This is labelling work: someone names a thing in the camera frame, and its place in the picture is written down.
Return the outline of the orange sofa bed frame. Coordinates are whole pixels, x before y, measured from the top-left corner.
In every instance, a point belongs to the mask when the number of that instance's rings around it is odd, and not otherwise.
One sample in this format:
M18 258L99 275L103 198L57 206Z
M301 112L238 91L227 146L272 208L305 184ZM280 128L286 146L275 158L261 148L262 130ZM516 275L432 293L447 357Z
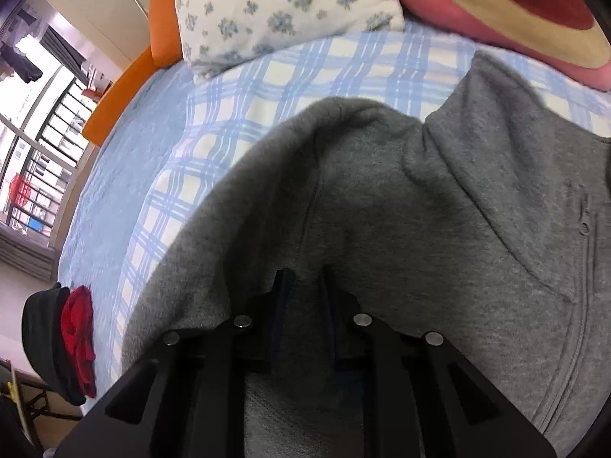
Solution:
M149 34L150 46L102 95L83 127L83 137L99 148L128 104L154 73L182 59L175 0L149 0Z

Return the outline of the blue plaid bed blanket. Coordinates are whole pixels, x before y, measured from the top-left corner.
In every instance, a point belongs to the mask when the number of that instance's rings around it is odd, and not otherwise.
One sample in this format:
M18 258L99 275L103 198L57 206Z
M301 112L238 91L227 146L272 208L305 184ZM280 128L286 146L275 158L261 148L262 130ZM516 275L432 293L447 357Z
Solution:
M197 83L184 64L154 73L102 145L60 258L89 287L96 388L121 373L138 297L192 212L276 124L327 96L358 96L425 119L469 70L478 44L409 22L405 32L321 38Z

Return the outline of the red folded garment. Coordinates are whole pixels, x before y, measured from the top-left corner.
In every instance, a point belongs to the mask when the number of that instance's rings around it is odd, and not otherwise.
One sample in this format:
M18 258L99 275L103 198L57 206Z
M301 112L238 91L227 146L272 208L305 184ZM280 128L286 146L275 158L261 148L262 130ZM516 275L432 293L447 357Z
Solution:
M87 286L80 285L68 295L62 308L60 327L79 388L84 396L94 398L93 308Z

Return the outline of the white floral pillow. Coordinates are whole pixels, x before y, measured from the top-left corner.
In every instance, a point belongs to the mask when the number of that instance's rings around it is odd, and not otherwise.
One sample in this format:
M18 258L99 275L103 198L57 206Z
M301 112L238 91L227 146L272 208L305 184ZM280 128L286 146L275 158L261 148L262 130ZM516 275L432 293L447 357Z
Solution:
M199 82L309 40L405 28L400 0L175 0L175 10Z

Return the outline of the pink round plush cushion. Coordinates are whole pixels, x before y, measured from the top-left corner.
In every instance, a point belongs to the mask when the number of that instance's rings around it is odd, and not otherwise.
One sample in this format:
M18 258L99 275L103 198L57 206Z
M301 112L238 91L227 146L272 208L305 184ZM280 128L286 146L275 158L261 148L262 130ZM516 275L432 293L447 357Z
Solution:
M610 89L610 44L584 0L400 0L415 17Z

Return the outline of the black folded garment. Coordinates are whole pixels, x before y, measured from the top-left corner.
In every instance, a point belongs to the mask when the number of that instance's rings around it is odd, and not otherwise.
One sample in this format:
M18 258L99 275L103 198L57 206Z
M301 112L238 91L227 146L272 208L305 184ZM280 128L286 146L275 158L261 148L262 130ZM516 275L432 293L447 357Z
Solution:
M85 395L61 332L61 313L70 290L56 282L33 293L25 302L21 332L26 358L35 373L65 401L83 405Z

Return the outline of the grey zip sweater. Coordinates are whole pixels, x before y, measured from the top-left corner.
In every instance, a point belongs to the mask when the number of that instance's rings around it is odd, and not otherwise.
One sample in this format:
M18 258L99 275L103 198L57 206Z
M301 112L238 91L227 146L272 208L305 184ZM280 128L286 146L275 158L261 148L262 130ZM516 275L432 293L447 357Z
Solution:
M487 54L425 121L329 97L275 127L171 243L122 364L282 268L297 282L278 364L247 384L247 456L362 453L323 358L323 268L395 330L448 337L559 456L610 428L610 142Z

